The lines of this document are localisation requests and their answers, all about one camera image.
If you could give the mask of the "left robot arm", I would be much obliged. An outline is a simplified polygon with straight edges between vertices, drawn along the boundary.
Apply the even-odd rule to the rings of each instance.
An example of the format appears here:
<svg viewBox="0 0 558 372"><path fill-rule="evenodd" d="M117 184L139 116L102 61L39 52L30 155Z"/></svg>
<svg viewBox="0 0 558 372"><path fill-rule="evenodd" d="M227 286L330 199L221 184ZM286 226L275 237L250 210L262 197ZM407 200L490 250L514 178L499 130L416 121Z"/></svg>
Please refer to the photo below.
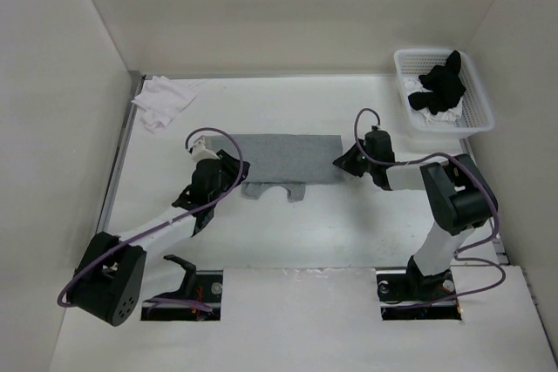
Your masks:
<svg viewBox="0 0 558 372"><path fill-rule="evenodd" d="M150 308L176 304L211 312L211 306L193 297L195 264L168 251L208 226L217 204L248 177L249 169L248 161L223 150L208 154L197 162L190 184L163 214L128 232L95 234L58 297L59 305L80 308L114 327L140 302ZM167 277L166 292L144 286L146 268L157 258L179 268Z"/></svg>

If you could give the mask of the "grey tank top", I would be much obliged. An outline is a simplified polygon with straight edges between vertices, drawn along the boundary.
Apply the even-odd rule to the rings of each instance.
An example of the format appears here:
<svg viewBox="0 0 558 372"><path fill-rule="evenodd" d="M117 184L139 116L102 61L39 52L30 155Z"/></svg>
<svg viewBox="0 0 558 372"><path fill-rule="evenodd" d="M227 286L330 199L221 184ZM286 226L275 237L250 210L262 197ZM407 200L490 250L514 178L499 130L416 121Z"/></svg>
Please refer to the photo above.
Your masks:
<svg viewBox="0 0 558 372"><path fill-rule="evenodd" d="M338 135L235 134L235 142L250 164L241 192L257 200L267 190L279 186L287 200L304 199L307 186L328 186L344 181L333 165L343 153Z"/></svg>

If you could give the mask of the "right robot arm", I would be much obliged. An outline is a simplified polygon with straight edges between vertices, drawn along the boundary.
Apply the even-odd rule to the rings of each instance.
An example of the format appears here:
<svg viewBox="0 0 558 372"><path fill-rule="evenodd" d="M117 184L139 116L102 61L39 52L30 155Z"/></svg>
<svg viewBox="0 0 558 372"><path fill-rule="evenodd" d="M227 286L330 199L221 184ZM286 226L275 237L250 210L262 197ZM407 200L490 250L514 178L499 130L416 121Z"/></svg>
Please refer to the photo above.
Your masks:
<svg viewBox="0 0 558 372"><path fill-rule="evenodd" d="M424 191L433 217L421 248L402 274L378 274L382 302L430 302L454 295L452 261L472 232L497 213L492 190L467 154L431 163L395 160L388 132L374 126L333 165L356 177L369 174L384 191Z"/></svg>

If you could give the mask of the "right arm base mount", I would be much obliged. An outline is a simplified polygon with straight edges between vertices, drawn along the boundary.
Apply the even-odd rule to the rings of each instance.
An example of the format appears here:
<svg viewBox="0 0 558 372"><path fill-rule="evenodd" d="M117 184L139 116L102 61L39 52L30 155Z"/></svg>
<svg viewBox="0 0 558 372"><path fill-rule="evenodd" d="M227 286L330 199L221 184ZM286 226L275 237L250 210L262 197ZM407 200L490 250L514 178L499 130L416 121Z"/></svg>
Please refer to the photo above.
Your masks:
<svg viewBox="0 0 558 372"><path fill-rule="evenodd" d="M378 270L377 294L385 321L461 320L456 300L440 301L456 295L450 270L421 278L403 270Z"/></svg>

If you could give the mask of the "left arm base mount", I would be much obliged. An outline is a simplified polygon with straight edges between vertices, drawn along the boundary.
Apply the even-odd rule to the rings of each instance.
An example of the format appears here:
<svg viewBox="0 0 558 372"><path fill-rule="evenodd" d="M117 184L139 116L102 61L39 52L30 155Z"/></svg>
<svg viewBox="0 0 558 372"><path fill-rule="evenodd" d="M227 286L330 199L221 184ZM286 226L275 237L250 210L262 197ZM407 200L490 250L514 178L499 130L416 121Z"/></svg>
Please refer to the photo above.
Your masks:
<svg viewBox="0 0 558 372"><path fill-rule="evenodd" d="M220 321L223 279L222 271L199 271L187 286L143 302L140 319L150 322Z"/></svg>

